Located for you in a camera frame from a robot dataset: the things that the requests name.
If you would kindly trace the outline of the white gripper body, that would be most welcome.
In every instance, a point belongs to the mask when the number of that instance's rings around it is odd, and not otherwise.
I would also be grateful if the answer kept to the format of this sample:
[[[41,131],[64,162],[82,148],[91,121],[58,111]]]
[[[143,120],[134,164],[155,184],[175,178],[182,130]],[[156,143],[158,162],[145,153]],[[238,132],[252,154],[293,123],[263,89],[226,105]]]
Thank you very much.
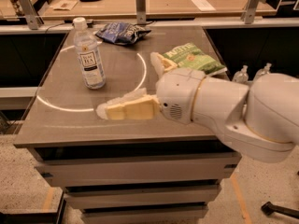
[[[193,101],[205,77],[204,72],[191,68],[178,68],[165,73],[156,84],[162,114],[173,121],[191,123]]]

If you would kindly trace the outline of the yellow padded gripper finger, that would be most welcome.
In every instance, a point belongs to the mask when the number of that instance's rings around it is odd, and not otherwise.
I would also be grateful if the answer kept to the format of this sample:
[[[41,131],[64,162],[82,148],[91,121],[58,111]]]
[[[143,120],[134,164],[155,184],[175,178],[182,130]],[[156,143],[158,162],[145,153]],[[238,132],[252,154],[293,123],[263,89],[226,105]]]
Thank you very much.
[[[166,59],[163,55],[161,55],[158,52],[152,52],[150,54],[150,61],[158,77],[161,77],[163,74],[178,67],[176,63],[169,59]]]
[[[153,119],[160,112],[160,103],[156,95],[147,94],[147,89],[137,89],[100,104],[96,114],[101,119]]]

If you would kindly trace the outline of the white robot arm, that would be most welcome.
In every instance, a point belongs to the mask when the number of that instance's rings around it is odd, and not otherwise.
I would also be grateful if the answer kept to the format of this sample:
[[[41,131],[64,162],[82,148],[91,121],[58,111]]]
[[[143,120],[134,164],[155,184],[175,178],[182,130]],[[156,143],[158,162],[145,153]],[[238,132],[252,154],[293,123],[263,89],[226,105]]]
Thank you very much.
[[[279,162],[299,145],[299,79],[280,73],[240,84],[191,68],[163,71],[151,61],[159,80],[156,93],[136,89],[100,104],[102,119],[167,119],[207,127],[227,147],[255,160]]]

